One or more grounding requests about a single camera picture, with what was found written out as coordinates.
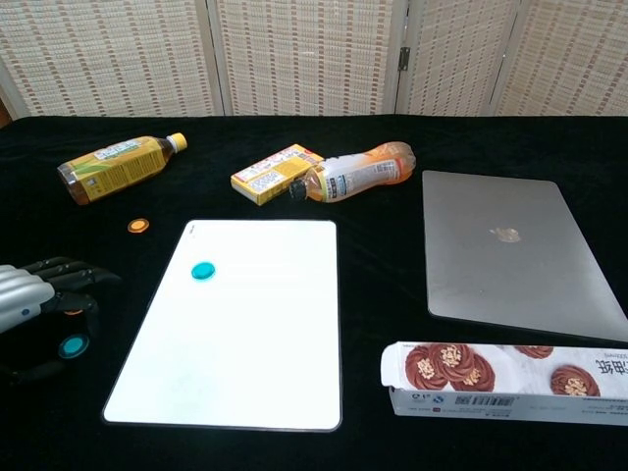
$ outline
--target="table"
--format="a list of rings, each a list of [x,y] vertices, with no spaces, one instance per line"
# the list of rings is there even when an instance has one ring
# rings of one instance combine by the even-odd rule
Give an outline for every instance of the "table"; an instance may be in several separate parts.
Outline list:
[[[65,255],[106,267],[125,282],[90,290],[101,306],[102,334],[76,369],[44,384],[0,390],[0,463],[22,470],[625,469],[628,428],[396,417],[380,384],[379,360],[396,340],[620,346],[431,317],[420,171],[557,182],[628,309],[626,130],[625,118],[410,116],[27,118],[7,126],[0,130],[0,263]],[[55,174],[60,163],[107,144],[175,131],[183,132],[189,148],[163,174],[93,205],[77,206]],[[295,142],[329,157],[389,140],[412,146],[415,175],[342,203],[292,202],[284,195],[257,207],[230,187],[230,174]],[[138,217],[150,221],[149,230],[128,233],[127,223]],[[337,223],[343,421],[336,432],[101,422],[181,230],[198,218]]]

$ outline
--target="laptop lid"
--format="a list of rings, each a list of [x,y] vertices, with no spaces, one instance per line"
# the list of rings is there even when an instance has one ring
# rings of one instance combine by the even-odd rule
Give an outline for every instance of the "laptop lid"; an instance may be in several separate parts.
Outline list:
[[[338,312],[334,223],[191,221],[104,419],[331,431]]]
[[[555,183],[426,171],[423,209],[435,316],[628,340]]]

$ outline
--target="white board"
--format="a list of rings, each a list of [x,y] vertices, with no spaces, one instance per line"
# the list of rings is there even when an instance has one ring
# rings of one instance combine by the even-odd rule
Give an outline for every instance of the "white board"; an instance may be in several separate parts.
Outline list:
[[[192,270],[208,262],[208,280]],[[108,422],[331,431],[336,226],[190,221],[105,406]]]

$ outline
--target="product box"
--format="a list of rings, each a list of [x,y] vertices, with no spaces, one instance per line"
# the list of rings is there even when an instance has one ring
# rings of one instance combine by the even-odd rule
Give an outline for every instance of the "product box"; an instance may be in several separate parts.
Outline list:
[[[293,144],[232,175],[232,187],[261,206],[286,191],[291,182],[322,160],[323,157]]]
[[[396,415],[628,425],[628,350],[400,341],[381,374]]]

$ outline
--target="orange bottle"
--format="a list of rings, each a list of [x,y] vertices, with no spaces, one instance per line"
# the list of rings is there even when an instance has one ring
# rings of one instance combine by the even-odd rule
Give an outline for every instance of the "orange bottle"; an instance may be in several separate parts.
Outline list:
[[[57,172],[75,202],[88,204],[157,175],[186,148],[180,132],[165,139],[136,137],[66,162]]]
[[[294,199],[332,203],[378,184],[409,179],[416,158],[405,142],[387,142],[368,152],[326,159],[290,184]]]

